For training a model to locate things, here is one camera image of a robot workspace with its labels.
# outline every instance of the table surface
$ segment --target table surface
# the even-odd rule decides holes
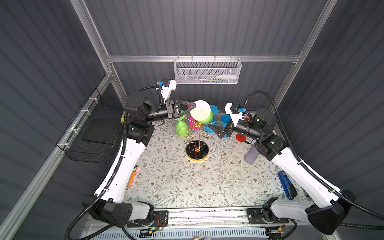
[[[208,158],[194,163],[186,156],[187,140],[176,135],[176,123],[166,120],[155,127],[124,202],[145,201],[157,208],[219,207],[262,205],[271,197],[285,198],[277,165],[262,155],[253,164],[244,161],[252,144],[238,142],[235,135],[220,139],[210,134]],[[193,140],[199,139],[199,133],[193,133]],[[291,181],[298,192],[295,201],[306,201],[302,188]]]

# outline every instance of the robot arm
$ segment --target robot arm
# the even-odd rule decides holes
[[[150,223],[153,221],[153,205],[136,201],[122,202],[127,183],[137,160],[144,152],[154,131],[151,122],[168,118],[179,118],[196,107],[196,105],[191,102],[169,99],[171,90],[174,90],[176,87],[174,80],[170,80],[166,84],[159,82],[158,86],[163,89],[161,93],[165,105],[155,106],[148,101],[141,92],[134,92],[127,98],[125,110],[129,114],[130,119],[127,124],[127,139],[123,139],[120,144],[119,152],[121,154],[116,156],[108,175],[95,191],[94,195],[88,195],[83,201],[84,207],[88,207],[93,203],[95,197],[105,190],[99,202],[88,211],[94,219],[118,227],[124,227],[128,221],[132,220],[142,220],[142,223]],[[191,105],[192,107],[181,113],[180,104]],[[123,141],[126,141],[125,149],[122,149]],[[123,159],[115,177],[108,189],[104,189],[106,183],[115,171],[121,156],[123,156]]]
[[[227,103],[224,111],[231,116],[227,126],[220,127],[209,124],[209,127],[222,138],[236,132],[255,140],[257,151],[288,173],[309,194],[313,201],[304,203],[291,200],[271,198],[263,205],[263,219],[273,222],[277,218],[290,218],[310,222],[315,228],[325,234],[332,234],[341,221],[347,216],[351,205],[334,192],[342,193],[351,201],[355,200],[352,192],[341,191],[332,185],[303,160],[298,162],[288,144],[273,134],[277,119],[267,109],[256,111],[252,122],[246,121],[246,109],[239,104]],[[306,166],[316,177],[327,183],[333,190],[329,191],[304,167]]]

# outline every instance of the wire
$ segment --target wire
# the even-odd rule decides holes
[[[253,139],[252,139],[252,141],[250,141],[250,142],[247,142],[246,140],[243,140],[243,142],[245,142],[246,144],[251,144],[252,142],[253,142]]]
[[[156,232],[156,230],[154,231],[151,231],[152,228],[147,228],[147,229],[142,229],[140,230],[139,232],[139,237],[141,238],[142,236],[144,237],[151,237],[152,236],[152,233]]]
[[[329,191],[333,191],[334,189],[333,189],[331,186],[329,186],[325,181],[323,181],[319,176],[317,176],[315,173],[313,173],[313,172],[312,172],[312,171],[311,171],[311,170],[304,164],[304,162],[301,161],[301,159],[300,159],[299,156],[297,155],[297,153],[296,153],[296,151],[294,150],[294,148],[293,148],[293,146],[292,146],[292,143],[291,143],[291,141],[290,141],[290,139],[289,139],[289,137],[288,137],[288,134],[287,134],[287,132],[285,131],[285,128],[284,128],[283,123],[282,123],[282,121],[281,121],[279,112],[277,111],[277,106],[276,106],[274,100],[272,99],[272,97],[271,97],[268,93],[266,93],[266,92],[264,92],[264,91],[261,91],[261,90],[253,91],[252,93],[250,93],[250,94],[247,96],[247,98],[246,98],[246,100],[245,100],[245,102],[244,102],[244,108],[245,108],[247,102],[249,101],[249,99],[250,99],[254,94],[256,94],[256,93],[264,94],[264,95],[271,101],[272,106],[273,106],[273,108],[275,109],[275,112],[276,112],[277,120],[278,120],[278,122],[279,122],[279,124],[280,124],[280,129],[281,129],[281,131],[282,131],[282,133],[283,133],[283,136],[284,136],[286,142],[288,143],[288,146],[290,147],[290,149],[291,149],[291,151],[292,151],[292,154],[295,156],[296,160],[300,163],[300,165],[301,165],[301,166],[302,166],[302,167],[303,167],[303,168],[304,168],[304,169],[305,169],[305,170],[306,170],[312,177],[314,177],[318,182],[320,182],[323,186],[325,186]],[[359,210],[361,210],[361,211],[363,211],[363,212],[366,212],[366,213],[368,213],[368,214],[370,214],[370,215],[372,215],[372,216],[374,216],[374,217],[377,217],[377,218],[380,218],[380,219],[384,220],[384,215],[381,215],[381,214],[379,214],[379,213],[376,213],[376,212],[374,212],[374,211],[372,211],[372,210],[369,210],[369,209],[367,209],[367,208],[365,208],[365,207],[363,207],[363,206],[361,206],[361,205],[359,205],[359,204],[357,204],[357,203],[355,203],[355,202],[349,200],[347,197],[345,197],[345,196],[342,194],[342,192],[340,193],[340,192],[334,191],[333,193],[334,193],[335,195],[337,195],[339,198],[341,198],[341,199],[343,199],[344,201],[346,201],[347,203],[349,203],[349,204],[351,204],[352,206],[354,206],[355,208],[357,208],[357,209],[359,209]],[[342,223],[342,224],[343,224],[343,225],[348,225],[348,226],[346,226],[346,227],[356,227],[356,228],[378,227],[378,226],[358,225],[358,224],[351,224],[351,223]],[[378,230],[384,230],[384,226],[380,226],[380,228],[375,228],[375,229],[378,229]]]
[[[127,235],[127,237],[128,237],[130,240],[136,240],[136,239],[134,239],[133,237],[131,237],[131,235],[128,234],[127,230],[125,230],[125,227],[122,227],[121,229],[122,229],[122,231],[125,233],[125,235]]]
[[[102,190],[100,192],[100,194],[94,199],[94,201],[88,206],[86,207],[79,215],[77,215],[77,217],[69,224],[67,230],[65,231],[65,234],[64,234],[64,239],[65,240],[74,240],[70,237],[70,234],[71,234],[71,231],[73,229],[73,227],[76,225],[76,223],[88,212],[89,209],[91,209],[97,202],[99,202],[99,200],[101,199],[101,197],[104,195],[104,193],[106,192],[105,189],[108,189],[109,186],[111,185],[113,179],[115,178],[116,176],[116,173],[118,172],[119,170],[119,167],[121,165],[121,162],[122,162],[122,159],[123,159],[123,156],[124,153],[125,153],[125,149],[126,149],[126,146],[127,146],[127,112],[125,112],[125,116],[124,116],[124,133],[123,133],[123,143],[122,143],[122,148],[121,148],[121,156],[116,164],[116,167],[115,169],[113,170],[113,173],[111,175],[111,177],[109,178],[108,182],[105,184],[105,187],[104,187],[104,190]],[[76,239],[76,240],[89,240],[97,235],[99,235],[100,233],[104,232],[105,230],[109,229],[113,227],[113,225],[108,225],[102,229],[100,229],[99,231],[89,235],[89,236],[86,236],[86,237],[83,237],[83,238],[79,238],[79,239]]]
[[[290,231],[289,233],[287,233],[287,234],[286,234],[285,236],[283,236],[282,238],[279,238],[279,240],[286,239],[287,237],[289,237],[289,236],[296,230],[296,228],[297,228],[297,223],[296,223],[296,221],[293,220],[293,219],[290,219],[290,218],[289,218],[289,220],[291,220],[291,221],[294,223],[294,226],[293,226],[293,228],[291,229],[291,231]]]
[[[162,123],[161,124],[159,124],[159,125],[153,125],[154,127],[160,127],[161,125],[163,125],[165,123],[165,121],[164,120],[162,120]]]
[[[372,230],[384,230],[384,226],[360,225],[360,224],[344,223],[344,222],[340,223],[340,226],[363,228],[363,229],[372,229]]]
[[[158,217],[157,217],[157,219],[160,219],[160,220],[161,220],[161,222],[162,222],[162,224],[163,224],[163,227],[164,227],[164,221],[163,221],[163,219],[162,219],[162,218],[158,218]]]
[[[156,231],[159,229],[159,226],[160,226],[160,221],[159,221],[159,218],[157,217],[157,228],[156,228]]]
[[[247,209],[247,214],[251,216],[255,216],[255,213],[251,209]]]
[[[280,220],[280,222],[282,223],[282,225],[283,225],[283,231],[285,230],[285,220],[284,220],[284,223],[283,223],[283,221],[281,220],[281,218],[279,218],[279,220]]]
[[[247,122],[250,122],[250,121],[252,121],[252,115],[250,114],[250,113],[247,113],[247,116],[249,117],[249,119],[247,120]]]
[[[145,88],[140,89],[138,92],[142,92],[142,91],[144,91],[144,90],[151,89],[151,88],[156,89],[156,91],[157,91],[157,95],[159,96],[159,104],[160,104],[160,105],[163,105],[163,98],[162,98],[162,96],[161,96],[161,90],[160,90],[159,88],[157,88],[156,86],[148,86],[148,87],[145,87]]]
[[[156,89],[157,87],[156,87],[156,86],[148,86],[148,87],[145,87],[145,88],[140,89],[138,92],[142,92],[142,91],[144,91],[144,90],[151,89],[151,88]]]

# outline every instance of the blue stapler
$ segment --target blue stapler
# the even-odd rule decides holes
[[[279,176],[281,185],[283,186],[285,195],[289,200],[293,200],[295,196],[297,196],[297,191],[291,181],[289,180],[288,176],[285,174],[284,171],[280,171],[277,173],[277,176]]]

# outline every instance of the ribbed wall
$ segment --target ribbed wall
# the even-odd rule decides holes
[[[291,55],[324,0],[86,0],[110,55]]]
[[[384,4],[339,0],[279,107],[298,154],[383,213]],[[346,222],[382,225],[358,210]],[[343,239],[382,238],[339,227]]]
[[[0,1],[0,222],[104,75],[69,1]],[[105,172],[64,160],[14,239],[62,239]]]
[[[163,78],[174,79],[173,63],[115,63],[127,94],[140,88],[155,85]],[[243,104],[246,96],[256,89],[261,89],[275,96],[283,83],[292,63],[243,63],[238,84],[179,84],[171,98],[196,101],[199,99],[209,104],[225,106],[227,102]],[[146,90],[145,96],[157,103],[154,89]],[[247,105],[249,110],[260,107],[269,108],[270,102],[264,96],[257,96]]]

